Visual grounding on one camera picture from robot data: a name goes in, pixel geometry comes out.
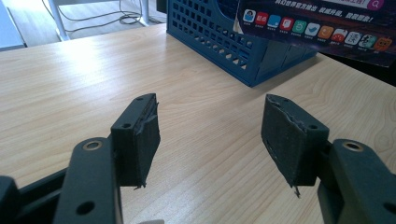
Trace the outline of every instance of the wood grain surface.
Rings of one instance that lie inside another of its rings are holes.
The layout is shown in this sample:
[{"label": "wood grain surface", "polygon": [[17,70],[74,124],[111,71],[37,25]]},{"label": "wood grain surface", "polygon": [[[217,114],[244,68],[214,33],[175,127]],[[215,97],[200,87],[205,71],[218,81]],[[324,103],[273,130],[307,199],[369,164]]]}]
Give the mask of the wood grain surface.
[{"label": "wood grain surface", "polygon": [[249,88],[156,25],[0,53],[0,175],[23,187],[66,167],[149,92],[162,141],[147,187],[122,188],[125,223],[322,223],[317,187],[298,199],[262,143],[267,92],[396,173],[395,88],[323,55]]}]

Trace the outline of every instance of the black plastic arm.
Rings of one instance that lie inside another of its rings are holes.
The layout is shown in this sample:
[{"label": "black plastic arm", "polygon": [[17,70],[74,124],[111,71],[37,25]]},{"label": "black plastic arm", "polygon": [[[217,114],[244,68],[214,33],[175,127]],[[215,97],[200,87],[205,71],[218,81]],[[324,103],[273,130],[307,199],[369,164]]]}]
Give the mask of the black plastic arm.
[{"label": "black plastic arm", "polygon": [[85,140],[67,169],[17,189],[0,176],[1,223],[122,223],[120,186],[146,186],[160,144],[155,93],[134,99],[108,138]]},{"label": "black plastic arm", "polygon": [[329,129],[293,101],[268,94],[262,141],[291,187],[321,182],[325,223],[396,223],[396,177],[366,145],[327,141]]}]

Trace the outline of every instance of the perforated plastic basket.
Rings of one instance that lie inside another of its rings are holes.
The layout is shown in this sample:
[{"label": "perforated plastic basket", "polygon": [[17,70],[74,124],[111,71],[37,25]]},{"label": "perforated plastic basket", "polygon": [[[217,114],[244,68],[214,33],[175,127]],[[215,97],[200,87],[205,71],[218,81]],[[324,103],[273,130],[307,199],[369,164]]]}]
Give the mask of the perforated plastic basket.
[{"label": "perforated plastic basket", "polygon": [[168,0],[167,32],[252,87],[316,54],[233,31],[238,0]]}]

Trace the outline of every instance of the mounting hole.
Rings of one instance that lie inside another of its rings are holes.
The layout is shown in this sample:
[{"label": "mounting hole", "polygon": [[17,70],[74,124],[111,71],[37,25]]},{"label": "mounting hole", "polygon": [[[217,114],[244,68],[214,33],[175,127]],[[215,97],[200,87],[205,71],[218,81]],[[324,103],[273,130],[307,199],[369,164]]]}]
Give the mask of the mounting hole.
[{"label": "mounting hole", "polygon": [[94,141],[86,143],[82,148],[85,150],[92,151],[92,150],[96,150],[96,149],[100,148],[101,146],[102,146],[101,141],[94,140]]},{"label": "mounting hole", "polygon": [[122,128],[129,128],[129,127],[131,127],[131,124],[130,123],[124,123],[124,124],[121,125],[121,127]]},{"label": "mounting hole", "polygon": [[356,152],[363,151],[363,147],[357,143],[345,142],[345,143],[343,143],[343,146],[351,151],[356,151]]},{"label": "mounting hole", "polygon": [[384,207],[391,212],[392,214],[396,215],[396,204],[394,203],[384,203]]},{"label": "mounting hole", "polygon": [[89,214],[93,210],[93,208],[95,208],[94,202],[85,202],[85,203],[80,204],[77,207],[76,212],[80,216],[85,216],[85,215]]}]

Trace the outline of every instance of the colorful icon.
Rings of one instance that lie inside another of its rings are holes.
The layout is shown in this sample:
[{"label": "colorful icon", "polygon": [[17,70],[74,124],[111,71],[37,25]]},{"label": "colorful icon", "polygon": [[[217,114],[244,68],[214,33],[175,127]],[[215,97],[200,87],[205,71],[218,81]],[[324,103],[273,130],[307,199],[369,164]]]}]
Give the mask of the colorful icon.
[{"label": "colorful icon", "polygon": [[320,25],[309,22],[309,24],[306,26],[305,34],[306,35],[316,35],[319,32]]},{"label": "colorful icon", "polygon": [[369,49],[370,47],[373,46],[375,41],[376,41],[376,36],[364,35],[363,38],[361,39],[361,42],[359,42],[359,46]]},{"label": "colorful icon", "polygon": [[346,39],[347,30],[336,29],[332,34],[332,41],[343,42]]},{"label": "colorful icon", "polygon": [[356,45],[361,40],[361,34],[357,32],[350,32],[346,37],[346,44]]},{"label": "colorful icon", "polygon": [[265,25],[267,24],[267,21],[268,21],[268,13],[265,12],[257,13],[256,24]]},{"label": "colorful icon", "polygon": [[323,39],[329,39],[332,36],[334,28],[331,26],[322,26],[319,30],[318,37]]},{"label": "colorful icon", "polygon": [[375,44],[374,44],[374,49],[378,51],[385,51],[389,48],[389,46],[392,44],[392,40],[389,38],[381,37],[379,38]]},{"label": "colorful icon", "polygon": [[282,21],[280,22],[280,29],[284,31],[289,31],[291,28],[293,28],[293,22],[294,19],[292,18],[283,18]]},{"label": "colorful icon", "polygon": [[271,15],[270,19],[268,20],[268,26],[272,28],[276,28],[279,25],[280,16]]},{"label": "colorful icon", "polygon": [[293,25],[292,31],[295,33],[302,34],[306,27],[306,21],[296,21]]},{"label": "colorful icon", "polygon": [[251,9],[246,9],[244,14],[244,21],[253,22],[256,17],[256,11]]}]

